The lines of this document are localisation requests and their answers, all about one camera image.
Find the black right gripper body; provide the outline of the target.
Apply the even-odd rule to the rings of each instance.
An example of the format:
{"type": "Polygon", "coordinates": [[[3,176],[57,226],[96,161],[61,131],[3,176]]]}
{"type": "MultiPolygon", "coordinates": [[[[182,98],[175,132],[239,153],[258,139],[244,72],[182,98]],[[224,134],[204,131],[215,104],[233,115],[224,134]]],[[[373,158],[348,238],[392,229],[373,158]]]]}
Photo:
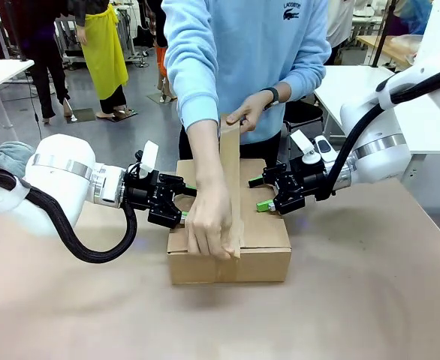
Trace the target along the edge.
{"type": "Polygon", "coordinates": [[[329,198],[325,190],[327,171],[322,160],[313,164],[303,162],[301,157],[290,159],[292,188],[289,194],[295,197],[307,197],[313,195],[317,201],[329,198]]]}

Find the person's left hand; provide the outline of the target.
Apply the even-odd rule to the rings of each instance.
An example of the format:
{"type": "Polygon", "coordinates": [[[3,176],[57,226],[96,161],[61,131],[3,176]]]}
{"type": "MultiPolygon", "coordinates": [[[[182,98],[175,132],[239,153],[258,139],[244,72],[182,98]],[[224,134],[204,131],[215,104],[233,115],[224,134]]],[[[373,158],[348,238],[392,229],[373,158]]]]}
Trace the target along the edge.
{"type": "Polygon", "coordinates": [[[258,120],[266,105],[273,101],[270,90],[259,91],[246,98],[238,109],[227,116],[228,125],[240,125],[240,133],[252,132],[257,127],[258,120]]]}

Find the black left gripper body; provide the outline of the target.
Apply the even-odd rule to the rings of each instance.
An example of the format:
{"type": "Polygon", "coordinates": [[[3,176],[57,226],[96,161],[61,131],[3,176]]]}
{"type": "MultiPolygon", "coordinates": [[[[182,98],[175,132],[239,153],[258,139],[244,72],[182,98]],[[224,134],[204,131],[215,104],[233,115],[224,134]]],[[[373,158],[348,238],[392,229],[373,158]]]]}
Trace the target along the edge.
{"type": "Polygon", "coordinates": [[[127,172],[123,178],[122,209],[165,211],[167,203],[159,195],[168,174],[150,172],[141,178],[137,172],[127,172]]]}

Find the person's right hand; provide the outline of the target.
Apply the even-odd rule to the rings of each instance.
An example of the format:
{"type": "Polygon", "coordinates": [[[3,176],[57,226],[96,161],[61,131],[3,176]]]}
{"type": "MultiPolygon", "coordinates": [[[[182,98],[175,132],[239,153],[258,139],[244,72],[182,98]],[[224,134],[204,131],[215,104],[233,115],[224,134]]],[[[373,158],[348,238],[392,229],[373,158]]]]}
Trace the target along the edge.
{"type": "Polygon", "coordinates": [[[185,219],[187,251],[193,255],[229,260],[231,249],[231,198],[224,180],[201,184],[185,219]]]}

